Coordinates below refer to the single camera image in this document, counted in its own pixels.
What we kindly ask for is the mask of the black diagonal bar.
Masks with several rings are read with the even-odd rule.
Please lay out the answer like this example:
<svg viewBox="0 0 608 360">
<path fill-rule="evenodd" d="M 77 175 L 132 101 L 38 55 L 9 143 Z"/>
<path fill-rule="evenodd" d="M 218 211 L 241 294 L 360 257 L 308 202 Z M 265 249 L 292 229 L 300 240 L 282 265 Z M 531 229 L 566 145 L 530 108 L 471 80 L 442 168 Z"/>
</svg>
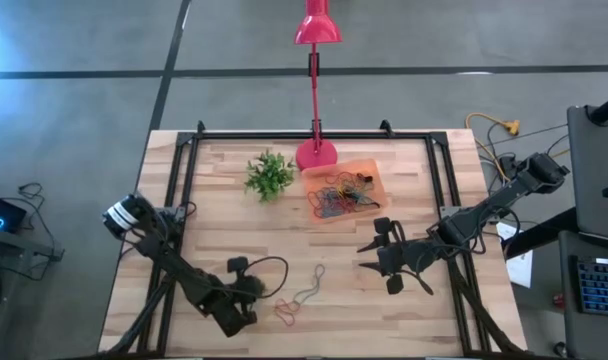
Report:
<svg viewBox="0 0 608 360">
<path fill-rule="evenodd" d="M 515 258 L 552 243 L 555 240 L 578 242 L 581 239 L 575 207 L 563 211 L 546 221 L 537 223 L 534 227 L 524 232 L 520 232 L 522 221 L 515 212 L 508 209 L 506 213 L 511 214 L 515 219 L 517 232 L 502 244 L 505 260 Z"/>
</svg>

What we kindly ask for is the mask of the black power adapter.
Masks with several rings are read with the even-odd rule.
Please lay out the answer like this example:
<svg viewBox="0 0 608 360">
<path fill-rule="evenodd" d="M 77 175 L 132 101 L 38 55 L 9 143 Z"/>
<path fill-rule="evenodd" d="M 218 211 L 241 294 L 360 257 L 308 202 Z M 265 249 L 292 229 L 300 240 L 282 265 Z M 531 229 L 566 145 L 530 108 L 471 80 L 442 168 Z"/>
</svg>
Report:
<svg viewBox="0 0 608 360">
<path fill-rule="evenodd" d="M 498 158 L 500 169 L 507 181 L 511 181 L 519 170 L 520 161 L 515 155 L 502 155 Z"/>
</svg>

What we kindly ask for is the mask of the green plant white pot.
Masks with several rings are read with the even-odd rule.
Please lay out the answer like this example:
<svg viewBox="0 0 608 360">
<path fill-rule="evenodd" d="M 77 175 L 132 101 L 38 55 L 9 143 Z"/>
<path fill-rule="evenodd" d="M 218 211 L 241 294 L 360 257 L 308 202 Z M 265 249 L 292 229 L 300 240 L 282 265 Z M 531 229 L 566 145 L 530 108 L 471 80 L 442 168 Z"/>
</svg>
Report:
<svg viewBox="0 0 608 360">
<path fill-rule="evenodd" d="M 269 149 L 260 153 L 255 162 L 247 163 L 245 191 L 258 194 L 260 203 L 276 201 L 285 189 L 294 182 L 296 165 L 281 153 L 272 153 Z"/>
</svg>

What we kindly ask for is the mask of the black box blue light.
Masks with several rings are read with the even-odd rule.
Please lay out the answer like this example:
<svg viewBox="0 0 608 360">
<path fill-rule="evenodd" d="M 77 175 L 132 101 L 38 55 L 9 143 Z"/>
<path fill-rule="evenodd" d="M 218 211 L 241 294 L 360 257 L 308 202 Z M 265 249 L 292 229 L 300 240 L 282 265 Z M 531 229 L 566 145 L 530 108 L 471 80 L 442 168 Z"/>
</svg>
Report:
<svg viewBox="0 0 608 360">
<path fill-rule="evenodd" d="M 0 231 L 17 233 L 26 216 L 26 211 L 0 199 Z"/>
</svg>

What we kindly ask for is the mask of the white paper sheet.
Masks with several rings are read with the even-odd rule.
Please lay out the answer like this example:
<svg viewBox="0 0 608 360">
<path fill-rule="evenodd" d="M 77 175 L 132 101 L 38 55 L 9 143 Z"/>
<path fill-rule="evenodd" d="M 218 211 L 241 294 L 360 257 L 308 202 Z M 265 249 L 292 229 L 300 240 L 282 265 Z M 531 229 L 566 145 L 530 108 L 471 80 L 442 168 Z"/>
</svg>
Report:
<svg viewBox="0 0 608 360">
<path fill-rule="evenodd" d="M 505 245 L 508 240 L 516 234 L 517 229 L 511 225 L 498 222 L 496 224 L 496 231 L 501 243 Z M 509 279 L 513 284 L 524 288 L 531 287 L 533 251 L 526 252 L 507 260 L 506 267 Z"/>
</svg>

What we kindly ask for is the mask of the backlit black keyboard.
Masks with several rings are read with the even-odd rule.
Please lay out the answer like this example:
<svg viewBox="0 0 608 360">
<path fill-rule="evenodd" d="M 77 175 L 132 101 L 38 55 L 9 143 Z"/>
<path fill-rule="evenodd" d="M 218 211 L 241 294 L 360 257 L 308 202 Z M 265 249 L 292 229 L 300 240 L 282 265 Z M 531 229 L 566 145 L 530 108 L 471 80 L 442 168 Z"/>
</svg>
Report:
<svg viewBox="0 0 608 360">
<path fill-rule="evenodd" d="M 608 258 L 578 257 L 576 270 L 580 311 L 608 316 Z"/>
</svg>

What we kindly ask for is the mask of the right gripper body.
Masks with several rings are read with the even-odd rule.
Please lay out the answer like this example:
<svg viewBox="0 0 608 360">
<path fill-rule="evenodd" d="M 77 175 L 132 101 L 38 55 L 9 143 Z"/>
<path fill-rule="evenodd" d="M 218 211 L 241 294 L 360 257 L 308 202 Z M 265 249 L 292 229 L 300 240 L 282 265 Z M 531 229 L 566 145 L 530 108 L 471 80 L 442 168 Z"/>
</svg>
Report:
<svg viewBox="0 0 608 360">
<path fill-rule="evenodd" d="M 421 273 L 433 263 L 431 246 L 420 240 L 407 240 L 401 223 L 388 217 L 374 220 L 375 237 L 386 237 L 388 245 L 377 248 L 378 263 L 385 271 L 386 288 L 389 295 L 399 294 L 404 289 L 403 274 L 410 275 L 429 295 L 433 289 L 421 278 Z"/>
</svg>

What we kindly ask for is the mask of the grey desk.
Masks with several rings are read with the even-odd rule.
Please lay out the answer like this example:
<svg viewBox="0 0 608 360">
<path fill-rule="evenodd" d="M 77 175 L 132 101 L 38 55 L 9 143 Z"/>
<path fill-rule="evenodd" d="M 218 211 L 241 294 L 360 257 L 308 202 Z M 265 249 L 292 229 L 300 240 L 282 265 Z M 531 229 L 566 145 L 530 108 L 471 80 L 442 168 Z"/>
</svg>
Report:
<svg viewBox="0 0 608 360">
<path fill-rule="evenodd" d="M 580 230 L 608 237 L 608 126 L 593 124 L 586 108 L 567 109 L 577 223 Z"/>
<path fill-rule="evenodd" d="M 581 234 L 578 242 L 559 240 L 559 249 L 568 354 L 581 360 L 608 360 L 608 316 L 580 311 L 576 270 L 578 257 L 608 258 L 608 240 Z"/>
</svg>

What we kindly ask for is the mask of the orange translucent plastic bin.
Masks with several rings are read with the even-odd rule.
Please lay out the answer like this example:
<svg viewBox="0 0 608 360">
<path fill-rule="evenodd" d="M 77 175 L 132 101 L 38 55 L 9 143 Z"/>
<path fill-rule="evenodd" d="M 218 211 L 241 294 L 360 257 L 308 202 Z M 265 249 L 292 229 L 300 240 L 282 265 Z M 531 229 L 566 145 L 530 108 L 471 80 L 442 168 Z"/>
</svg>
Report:
<svg viewBox="0 0 608 360">
<path fill-rule="evenodd" d="M 311 191 L 320 190 L 328 186 L 325 182 L 325 177 L 340 172 L 362 173 L 373 177 L 372 183 L 365 183 L 361 188 L 356 188 L 359 193 L 364 193 L 373 200 L 380 203 L 380 209 L 370 209 L 361 212 L 355 212 L 351 199 L 344 199 L 344 214 L 328 219 L 318 219 L 313 215 L 313 208 L 307 200 L 307 194 Z M 381 213 L 389 204 L 387 195 L 383 186 L 382 177 L 379 173 L 377 163 L 374 159 L 357 159 L 347 162 L 337 163 L 334 165 L 320 166 L 305 169 L 301 173 L 301 180 L 305 189 L 305 198 L 309 204 L 310 219 L 314 223 L 331 223 L 337 221 L 351 220 L 361 217 L 373 216 Z"/>
</svg>

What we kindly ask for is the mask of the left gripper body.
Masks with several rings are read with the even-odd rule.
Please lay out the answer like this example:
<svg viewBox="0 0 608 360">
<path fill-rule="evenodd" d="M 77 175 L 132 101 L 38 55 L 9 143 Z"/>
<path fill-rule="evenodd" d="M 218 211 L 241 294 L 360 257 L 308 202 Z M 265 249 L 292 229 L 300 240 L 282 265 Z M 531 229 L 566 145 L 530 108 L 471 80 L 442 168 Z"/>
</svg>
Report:
<svg viewBox="0 0 608 360">
<path fill-rule="evenodd" d="M 211 315 L 227 337 L 238 334 L 245 326 L 257 322 L 257 315 L 251 309 L 255 302 L 245 302 L 244 292 L 240 290 L 240 278 L 246 274 L 249 261 L 240 256 L 227 261 L 227 271 L 233 272 L 235 281 L 224 284 L 216 275 L 208 274 L 206 295 L 198 303 L 198 309 Z"/>
</svg>

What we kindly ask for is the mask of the grey metal stand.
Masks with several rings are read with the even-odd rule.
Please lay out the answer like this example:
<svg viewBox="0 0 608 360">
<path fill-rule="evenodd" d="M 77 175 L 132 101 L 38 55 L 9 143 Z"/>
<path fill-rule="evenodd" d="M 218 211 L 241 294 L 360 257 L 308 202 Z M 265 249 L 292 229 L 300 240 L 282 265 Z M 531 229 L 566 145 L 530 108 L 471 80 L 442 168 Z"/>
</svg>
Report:
<svg viewBox="0 0 608 360">
<path fill-rule="evenodd" d="M 41 281 L 48 268 L 60 262 L 62 246 L 51 238 L 50 244 L 41 243 L 17 234 L 0 231 L 0 270 L 19 275 L 30 281 Z"/>
</svg>

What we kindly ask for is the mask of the red desk lamp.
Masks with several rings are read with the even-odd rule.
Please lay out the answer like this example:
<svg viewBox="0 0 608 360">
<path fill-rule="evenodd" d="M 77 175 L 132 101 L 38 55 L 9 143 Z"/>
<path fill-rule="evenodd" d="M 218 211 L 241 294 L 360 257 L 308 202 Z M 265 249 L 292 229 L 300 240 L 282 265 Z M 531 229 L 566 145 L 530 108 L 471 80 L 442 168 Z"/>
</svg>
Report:
<svg viewBox="0 0 608 360">
<path fill-rule="evenodd" d="M 300 170 L 333 165 L 338 154 L 334 144 L 323 138 L 318 104 L 318 76 L 320 43 L 340 43 L 342 35 L 339 27 L 329 15 L 329 0 L 306 0 L 306 13 L 298 25 L 294 43 L 310 45 L 308 56 L 308 76 L 311 79 L 312 131 L 310 139 L 302 143 L 296 151 L 296 163 Z"/>
</svg>

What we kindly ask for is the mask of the teal rubber band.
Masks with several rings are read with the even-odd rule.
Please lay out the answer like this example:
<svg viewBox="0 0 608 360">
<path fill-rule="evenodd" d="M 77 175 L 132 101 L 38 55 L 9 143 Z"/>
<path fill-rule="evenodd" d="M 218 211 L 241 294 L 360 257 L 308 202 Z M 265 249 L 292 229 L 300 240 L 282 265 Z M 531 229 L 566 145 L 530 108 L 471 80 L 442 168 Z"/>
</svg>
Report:
<svg viewBox="0 0 608 360">
<path fill-rule="evenodd" d="M 381 208 L 379 202 L 373 200 L 369 196 L 366 196 L 364 193 L 353 193 L 350 195 L 350 198 L 353 202 L 353 209 L 355 212 Z"/>
<path fill-rule="evenodd" d="M 321 280 L 326 272 L 326 268 L 323 264 L 317 264 L 315 266 L 312 278 L 311 285 L 309 288 L 298 291 L 292 298 L 293 302 L 301 306 L 303 305 L 309 298 L 317 295 L 321 288 Z"/>
<path fill-rule="evenodd" d="M 324 187 L 307 194 L 307 200 L 318 219 L 328 219 L 344 214 L 344 199 L 334 187 Z"/>
</svg>

